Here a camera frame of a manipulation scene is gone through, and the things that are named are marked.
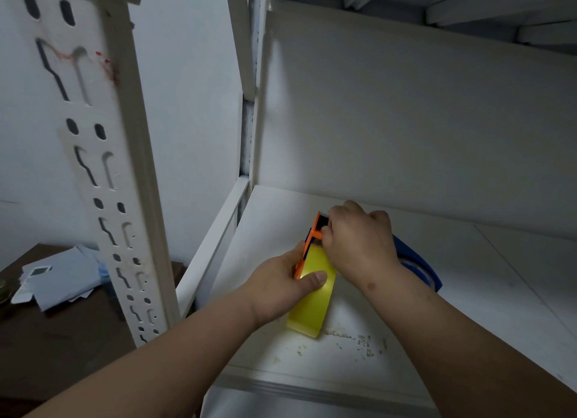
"white wall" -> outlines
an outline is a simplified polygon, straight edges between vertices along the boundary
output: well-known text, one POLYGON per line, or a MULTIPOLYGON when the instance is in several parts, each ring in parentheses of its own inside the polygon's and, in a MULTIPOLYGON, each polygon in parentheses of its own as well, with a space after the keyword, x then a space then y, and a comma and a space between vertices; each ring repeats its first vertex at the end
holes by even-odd
POLYGON ((577 57, 272 9, 257 183, 577 237, 577 57))
MULTIPOLYGON (((142 0, 130 14, 170 255, 188 262, 238 177, 241 86, 227 1, 142 0)), ((45 97, 54 81, 5 0, 0 35, 3 268, 37 242, 93 238, 45 97)))

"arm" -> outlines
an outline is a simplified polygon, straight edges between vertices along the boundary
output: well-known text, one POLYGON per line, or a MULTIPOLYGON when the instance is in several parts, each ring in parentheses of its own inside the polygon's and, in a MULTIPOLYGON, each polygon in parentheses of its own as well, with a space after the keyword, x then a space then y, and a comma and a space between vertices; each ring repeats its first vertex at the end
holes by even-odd
POLYGON ((28 414, 29 417, 192 416, 252 332, 284 315, 327 279, 293 280, 303 243, 261 264, 237 290, 194 313, 28 414))
POLYGON ((347 201, 329 217, 329 260, 390 327, 444 417, 575 415, 575 392, 399 263, 385 211, 347 201))

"hand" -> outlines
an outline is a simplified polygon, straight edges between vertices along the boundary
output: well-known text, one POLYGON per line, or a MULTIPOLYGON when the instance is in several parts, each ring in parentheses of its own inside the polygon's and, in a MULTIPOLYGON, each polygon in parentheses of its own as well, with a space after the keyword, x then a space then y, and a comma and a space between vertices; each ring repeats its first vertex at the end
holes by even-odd
POLYGON ((292 278, 305 247, 300 242, 293 250, 264 261, 239 290, 245 293, 256 315, 257 328, 289 312, 309 293, 319 290, 327 280, 324 271, 292 278))
POLYGON ((332 265, 361 291, 374 273, 398 270, 391 220, 385 211, 369 214, 353 201, 329 211, 329 225, 321 229, 322 246, 332 265))

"right hand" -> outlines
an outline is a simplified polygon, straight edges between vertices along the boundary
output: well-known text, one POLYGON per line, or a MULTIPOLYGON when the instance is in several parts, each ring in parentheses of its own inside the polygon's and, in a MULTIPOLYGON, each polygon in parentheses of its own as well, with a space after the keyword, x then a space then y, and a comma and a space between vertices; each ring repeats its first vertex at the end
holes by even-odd
POLYGON ((329 261, 361 291, 371 286, 375 274, 400 266, 386 211, 367 214, 356 202, 346 201, 331 208, 329 225, 321 231, 329 261))

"yellow tape roll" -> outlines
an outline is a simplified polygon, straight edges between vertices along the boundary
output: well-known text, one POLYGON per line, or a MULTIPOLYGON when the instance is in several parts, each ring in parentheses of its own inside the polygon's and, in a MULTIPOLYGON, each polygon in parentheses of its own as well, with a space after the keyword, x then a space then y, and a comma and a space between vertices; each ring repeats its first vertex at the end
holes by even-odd
POLYGON ((303 298, 288 314, 287 320, 287 327, 314 338, 319 335, 322 322, 327 314, 332 287, 335 284, 336 270, 328 261, 324 249, 311 244, 302 268, 301 278, 316 271, 325 271, 327 282, 319 290, 303 298))

